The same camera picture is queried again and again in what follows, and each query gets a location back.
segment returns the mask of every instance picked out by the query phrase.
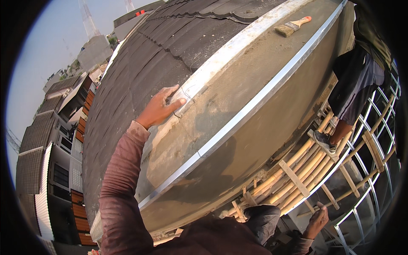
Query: wooden door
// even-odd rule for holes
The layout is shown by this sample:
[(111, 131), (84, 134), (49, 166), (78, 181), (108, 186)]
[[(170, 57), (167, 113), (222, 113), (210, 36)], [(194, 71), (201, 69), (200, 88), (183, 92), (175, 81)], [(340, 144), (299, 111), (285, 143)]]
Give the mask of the wooden door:
[(78, 231), (78, 236), (81, 241), (81, 245), (95, 246), (92, 241), (89, 231), (91, 228), (88, 224), (86, 217), (86, 211), (84, 205), (84, 195), (78, 191), (71, 189), (71, 202), (72, 212), (74, 213), (75, 225)]

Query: house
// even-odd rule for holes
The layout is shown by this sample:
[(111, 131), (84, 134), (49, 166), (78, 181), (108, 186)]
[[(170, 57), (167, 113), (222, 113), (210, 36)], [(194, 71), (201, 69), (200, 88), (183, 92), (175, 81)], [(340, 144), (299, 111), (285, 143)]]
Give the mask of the house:
[(42, 90), (44, 90), (45, 93), (48, 92), (48, 90), (51, 88), (51, 86), (56, 83), (57, 81), (60, 80), (60, 75), (59, 73), (53, 73), (48, 79), (47, 82), (44, 85), (44, 88), (42, 88)]
[(84, 44), (77, 59), (84, 70), (90, 71), (95, 65), (105, 60), (109, 61), (112, 54), (113, 51), (106, 36), (97, 35)]
[(95, 246), (82, 194), (82, 143), (95, 84), (87, 73), (49, 87), (20, 146), (16, 194), (51, 254)]
[(164, 5), (164, 1), (156, 1), (117, 18), (113, 21), (113, 33), (119, 41), (122, 41), (135, 25), (143, 22), (152, 11), (162, 5)]

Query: person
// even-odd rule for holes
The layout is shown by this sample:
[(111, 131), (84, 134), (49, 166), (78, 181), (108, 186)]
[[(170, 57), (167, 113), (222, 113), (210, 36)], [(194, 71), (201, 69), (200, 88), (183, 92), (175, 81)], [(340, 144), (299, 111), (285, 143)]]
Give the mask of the person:
[[(182, 98), (166, 105), (166, 98), (177, 88), (178, 85), (163, 88), (153, 96), (118, 141), (99, 199), (103, 254), (271, 254), (263, 244), (274, 234), (281, 214), (278, 207), (271, 205), (247, 208), (244, 211), (249, 218), (246, 223), (239, 223), (233, 217), (205, 216), (186, 228), (180, 237), (153, 246), (134, 195), (143, 146), (150, 135), (147, 130), (160, 124), (186, 102)], [(323, 206), (312, 216), (302, 237), (296, 239), (292, 254), (306, 254), (327, 222), (327, 208)]]
[(373, 91), (390, 82), (390, 50), (368, 13), (357, 0), (352, 2), (357, 4), (353, 25), (355, 47), (335, 60), (333, 72), (338, 82), (328, 98), (339, 122), (332, 135), (319, 131), (313, 134), (315, 142), (329, 154), (336, 152), (337, 144), (352, 130)]

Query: paint brush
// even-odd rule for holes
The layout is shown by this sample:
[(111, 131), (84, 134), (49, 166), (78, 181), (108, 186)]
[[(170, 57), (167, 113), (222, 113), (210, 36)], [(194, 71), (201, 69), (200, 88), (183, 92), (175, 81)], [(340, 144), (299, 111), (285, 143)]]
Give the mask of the paint brush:
[(290, 21), (283, 25), (275, 27), (276, 33), (283, 35), (284, 37), (289, 37), (293, 32), (300, 29), (300, 26), (312, 20), (312, 17), (307, 16), (300, 20)]

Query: brush bristles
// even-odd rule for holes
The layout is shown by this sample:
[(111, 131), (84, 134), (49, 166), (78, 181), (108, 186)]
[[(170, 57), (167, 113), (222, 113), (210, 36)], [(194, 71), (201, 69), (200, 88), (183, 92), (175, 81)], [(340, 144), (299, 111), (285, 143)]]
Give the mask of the brush bristles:
[(293, 28), (288, 27), (286, 25), (280, 25), (275, 27), (276, 33), (284, 36), (284, 37), (289, 37), (293, 32), (295, 31)]

